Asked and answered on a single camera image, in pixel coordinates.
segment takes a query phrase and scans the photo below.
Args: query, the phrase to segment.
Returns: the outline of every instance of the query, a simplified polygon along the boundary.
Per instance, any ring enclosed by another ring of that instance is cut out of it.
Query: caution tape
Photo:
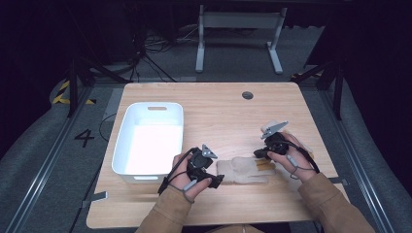
[[[70,85],[70,81],[67,79],[63,85],[60,87],[60,90],[57,92],[57,94],[55,95],[54,99],[52,100],[52,102],[54,104],[70,104],[70,99],[64,99],[63,98],[63,94],[66,91],[67,87],[69,87]],[[96,104],[97,100],[96,99],[87,99],[86,100],[86,104]]]

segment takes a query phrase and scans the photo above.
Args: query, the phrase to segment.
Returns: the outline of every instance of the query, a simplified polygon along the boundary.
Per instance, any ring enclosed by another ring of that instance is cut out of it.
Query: white metal frame
[[[287,8],[283,8],[280,13],[222,13],[204,12],[203,5],[199,12],[199,46],[197,48],[196,72],[203,72],[203,61],[205,54],[204,28],[265,28],[273,29],[274,37],[271,42],[267,42],[270,57],[276,74],[282,74],[282,66],[276,52],[276,45],[281,34],[282,25],[285,20]]]

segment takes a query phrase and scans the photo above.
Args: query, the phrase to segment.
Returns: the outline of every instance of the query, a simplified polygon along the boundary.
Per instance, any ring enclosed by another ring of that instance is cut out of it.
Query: brown sleeve
[[[346,200],[324,174],[317,174],[298,191],[325,232],[375,232],[362,213]]]
[[[136,232],[181,232],[191,204],[182,190],[167,186]]]

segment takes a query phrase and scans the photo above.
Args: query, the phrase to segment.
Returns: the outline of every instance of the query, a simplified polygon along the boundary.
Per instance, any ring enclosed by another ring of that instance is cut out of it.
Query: person
[[[289,133],[282,133],[286,140],[303,147]],[[337,189],[323,174],[317,174],[310,163],[295,148],[290,147],[288,155],[298,164],[296,169],[290,161],[281,154],[269,151],[267,155],[280,163],[288,172],[299,178],[302,186],[298,189],[306,207],[314,219],[317,219],[327,232],[374,232],[361,212],[350,204],[342,192]],[[175,165],[183,155],[174,158]],[[153,209],[142,221],[137,232],[181,232],[185,219],[196,196],[208,187],[210,180],[203,180],[187,191],[183,188],[190,183],[186,175],[188,159],[183,160],[174,174],[183,173],[173,179],[158,197]],[[213,232],[261,232],[250,225],[233,225],[221,227]]]

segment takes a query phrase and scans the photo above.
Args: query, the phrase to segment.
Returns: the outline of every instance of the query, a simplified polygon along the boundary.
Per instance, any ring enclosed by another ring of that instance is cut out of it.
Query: white plastic bin
[[[127,183],[161,183],[182,152],[184,116],[177,103],[130,105],[120,126],[112,168]]]

